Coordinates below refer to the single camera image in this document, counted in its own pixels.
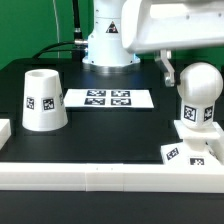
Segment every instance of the white cylinder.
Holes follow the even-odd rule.
[[[32,131],[52,131],[67,124],[57,71],[39,69],[25,74],[23,126]]]
[[[126,0],[94,0],[94,30],[88,37],[84,64],[125,67],[140,60],[124,50],[121,42],[121,11]]]
[[[223,89],[220,72],[207,63],[188,66],[180,75],[181,120],[189,128],[201,129],[213,122],[215,100]]]

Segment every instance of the printed marker sheet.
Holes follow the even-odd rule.
[[[148,90],[69,89],[65,107],[154,108]]]

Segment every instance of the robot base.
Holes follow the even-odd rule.
[[[161,147],[163,162],[174,166],[221,166],[217,153],[206,142],[220,138],[221,127],[213,122],[203,130],[187,128],[182,121],[174,121],[183,142]]]
[[[140,68],[140,59],[136,59],[130,64],[125,66],[100,66],[89,62],[88,56],[83,59],[83,68],[94,72],[103,74],[109,73],[124,73],[129,71],[137,71]]]

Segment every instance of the white cup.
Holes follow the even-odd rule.
[[[58,72],[50,69],[26,72],[23,127],[32,131],[52,131],[67,122]]]

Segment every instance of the metal bracket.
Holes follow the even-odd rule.
[[[171,51],[160,50],[155,53],[155,62],[164,73],[165,84],[167,87],[173,87],[175,85],[174,68],[170,64]]]

